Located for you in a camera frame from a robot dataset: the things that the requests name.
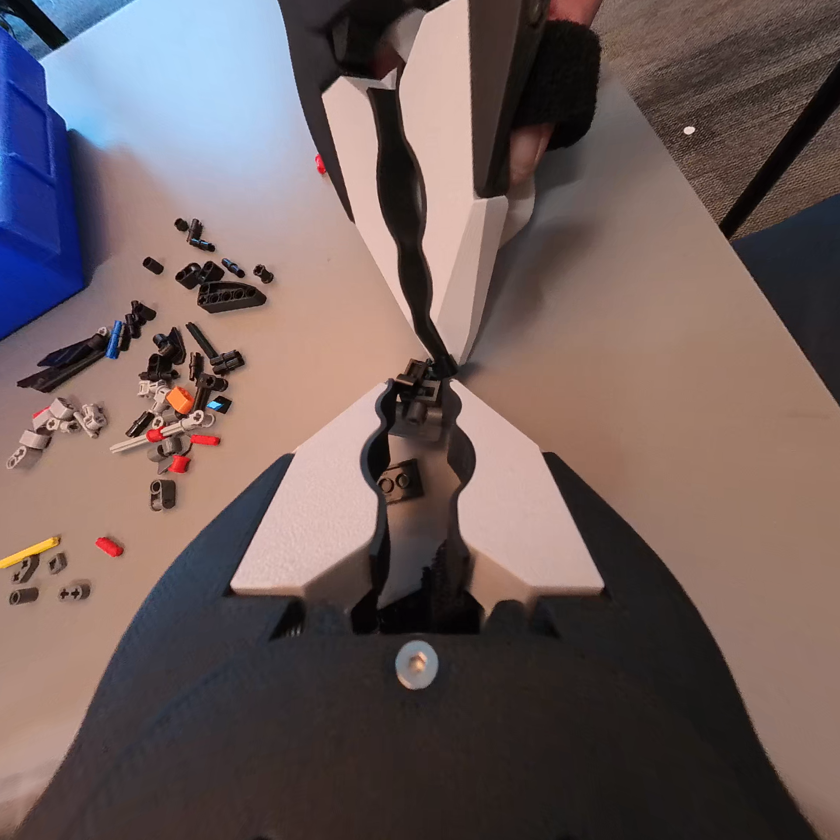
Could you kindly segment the cluster of dark grey connectors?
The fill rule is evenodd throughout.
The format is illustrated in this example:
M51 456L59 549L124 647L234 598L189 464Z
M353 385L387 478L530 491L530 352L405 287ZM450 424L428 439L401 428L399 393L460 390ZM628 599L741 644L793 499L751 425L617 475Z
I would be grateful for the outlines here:
M158 449L162 452L161 459L157 462L159 464L159 476L162 476L169 465L172 456L184 455L184 439L182 435L169 437L160 443ZM154 512L162 512L164 510L171 510L176 504L176 486L173 479L157 478L150 484L150 509ZM39 556L26 559L22 563L18 563L16 571L13 573L12 584L13 590L8 597L8 603L11 606L17 606L35 602L39 598L39 589L36 586L26 587L27 583L37 571L39 566ZM66 566L65 554L59 552L53 558L49 559L49 572L57 574ZM89 584L73 585L70 588L65 587L59 593L59 599L62 602L85 600L89 597Z

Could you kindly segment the long grey lego axle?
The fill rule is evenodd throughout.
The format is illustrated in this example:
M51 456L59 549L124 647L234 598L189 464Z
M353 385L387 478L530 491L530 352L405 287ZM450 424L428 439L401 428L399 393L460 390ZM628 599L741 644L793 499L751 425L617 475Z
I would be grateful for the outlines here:
M167 438L191 432L195 429L210 428L215 424L215 415L205 411L196 411L183 419L168 425L148 429L144 436L123 440L109 448L113 455L123 454L148 445L157 445Z

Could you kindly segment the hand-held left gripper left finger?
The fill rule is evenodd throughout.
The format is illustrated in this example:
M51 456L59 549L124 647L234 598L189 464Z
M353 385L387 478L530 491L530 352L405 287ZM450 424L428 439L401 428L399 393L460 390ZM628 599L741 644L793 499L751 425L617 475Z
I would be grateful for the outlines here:
M391 464L393 380L376 385L301 444L230 582L344 613L380 593L389 567L380 479Z

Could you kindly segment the yellow lego axle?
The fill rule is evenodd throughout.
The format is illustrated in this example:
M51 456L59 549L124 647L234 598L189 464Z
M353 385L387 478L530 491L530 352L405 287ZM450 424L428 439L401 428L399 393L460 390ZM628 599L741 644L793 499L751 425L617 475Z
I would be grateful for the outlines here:
M5 570L22 563L26 559L37 557L48 550L56 548L60 545L60 542L60 536L50 537L46 540L30 545L25 549L9 554L1 559L0 568L1 570Z

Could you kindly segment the black lego plate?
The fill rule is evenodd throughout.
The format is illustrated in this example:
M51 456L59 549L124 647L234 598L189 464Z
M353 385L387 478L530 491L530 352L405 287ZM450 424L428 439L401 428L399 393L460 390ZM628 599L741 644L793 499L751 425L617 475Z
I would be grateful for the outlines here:
M386 505L411 501L425 495L424 483L417 458L390 465L381 474L377 486Z

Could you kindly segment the grey lego block assembly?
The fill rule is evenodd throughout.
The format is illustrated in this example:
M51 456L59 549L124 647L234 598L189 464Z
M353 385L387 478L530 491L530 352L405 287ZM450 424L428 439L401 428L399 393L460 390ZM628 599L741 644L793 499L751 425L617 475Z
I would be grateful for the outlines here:
M409 398L400 394L395 403L395 421L390 435L398 438L417 438L436 443L444 427L443 397L428 389Z

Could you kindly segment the cluster of black lego beams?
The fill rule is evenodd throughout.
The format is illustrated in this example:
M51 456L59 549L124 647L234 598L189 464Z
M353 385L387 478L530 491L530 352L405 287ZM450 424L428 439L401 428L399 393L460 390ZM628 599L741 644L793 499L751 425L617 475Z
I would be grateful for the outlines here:
M246 266L231 259L205 237L199 217L176 217L172 227L191 251L182 266L168 267L162 258L148 255L142 266L156 277L169 277L179 288L193 294L206 313L220 314L260 308L267 304L265 289L277 280L277 272L265 264Z

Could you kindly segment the black metal leg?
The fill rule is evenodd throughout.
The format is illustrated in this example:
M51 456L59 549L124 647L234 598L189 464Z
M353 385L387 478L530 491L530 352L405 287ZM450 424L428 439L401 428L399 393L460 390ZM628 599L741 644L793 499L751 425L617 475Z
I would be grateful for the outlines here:
M721 233L732 237L747 221L782 175L829 120L839 105L839 65L824 80L798 118L792 123L770 156L744 188L736 202L719 223Z

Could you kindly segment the cluster of light grey connectors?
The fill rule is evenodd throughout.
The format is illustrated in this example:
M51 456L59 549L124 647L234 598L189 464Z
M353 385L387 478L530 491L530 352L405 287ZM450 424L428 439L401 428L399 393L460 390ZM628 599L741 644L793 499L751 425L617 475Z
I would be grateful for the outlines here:
M56 397L51 404L34 414L30 426L21 434L16 449L6 459L7 470L24 470L36 465L54 439L63 434L84 433L98 438L109 425L103 405L96 402L76 404Z

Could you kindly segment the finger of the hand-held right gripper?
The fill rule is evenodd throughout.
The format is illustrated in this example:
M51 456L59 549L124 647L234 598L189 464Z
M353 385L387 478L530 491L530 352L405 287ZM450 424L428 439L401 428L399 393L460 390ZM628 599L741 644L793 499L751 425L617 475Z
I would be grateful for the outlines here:
M425 187L404 130L402 74L398 69L380 80L339 77L322 103L353 222L437 377L447 379L458 366L431 314Z
M480 328L508 215L505 196L481 198L475 191L467 1L425 14L398 96L423 180L430 316L448 352L463 364Z

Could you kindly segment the pile of black lego pieces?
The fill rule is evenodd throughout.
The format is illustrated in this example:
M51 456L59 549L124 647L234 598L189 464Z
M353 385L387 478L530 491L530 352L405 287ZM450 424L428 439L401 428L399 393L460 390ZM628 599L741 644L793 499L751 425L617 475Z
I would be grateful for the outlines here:
M157 312L141 301L120 320L126 323L122 335L122 351L126 354L142 337L142 329L156 319ZM111 327L98 329L92 335L47 353L37 362L37 369L16 381L16 387L40 394L52 394L100 361L117 361L105 357ZM154 351L138 374L138 397L149 402L126 431L127 438L144 436L153 427L173 424L187 415L178 414L165 401L174 386L182 386L195 397L194 410L209 414L226 413L230 400L223 397L228 377L245 367L245 357L238 350L219 352L205 332L194 322L185 330L192 337L197 351L188 352L179 327L158 332L152 337Z

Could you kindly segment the person's dark trousers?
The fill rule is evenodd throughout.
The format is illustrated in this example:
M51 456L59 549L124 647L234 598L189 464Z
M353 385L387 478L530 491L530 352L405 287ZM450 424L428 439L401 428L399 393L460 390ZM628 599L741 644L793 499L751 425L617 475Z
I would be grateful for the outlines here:
M737 239L733 248L839 400L839 195Z

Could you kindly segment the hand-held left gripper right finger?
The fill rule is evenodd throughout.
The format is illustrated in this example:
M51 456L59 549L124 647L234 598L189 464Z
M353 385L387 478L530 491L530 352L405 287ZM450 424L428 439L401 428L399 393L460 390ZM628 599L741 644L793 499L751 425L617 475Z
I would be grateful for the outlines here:
M588 597L605 584L549 464L530 437L451 381L447 462L449 569L485 618L503 602L531 613L544 597Z

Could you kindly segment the person's right hand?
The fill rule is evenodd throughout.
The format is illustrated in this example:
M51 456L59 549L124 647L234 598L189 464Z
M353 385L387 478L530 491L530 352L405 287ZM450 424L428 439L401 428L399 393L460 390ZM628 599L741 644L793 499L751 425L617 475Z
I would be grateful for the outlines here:
M602 54L592 26L602 5L548 2L538 53L512 125L510 187L532 178L548 151L572 146L592 126Z

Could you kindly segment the blue plastic bin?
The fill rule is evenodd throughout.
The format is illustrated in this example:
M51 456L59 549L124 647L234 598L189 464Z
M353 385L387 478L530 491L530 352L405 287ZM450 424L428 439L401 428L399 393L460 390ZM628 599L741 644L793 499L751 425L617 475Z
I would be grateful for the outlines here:
M1 32L1 338L85 286L67 126L46 74Z

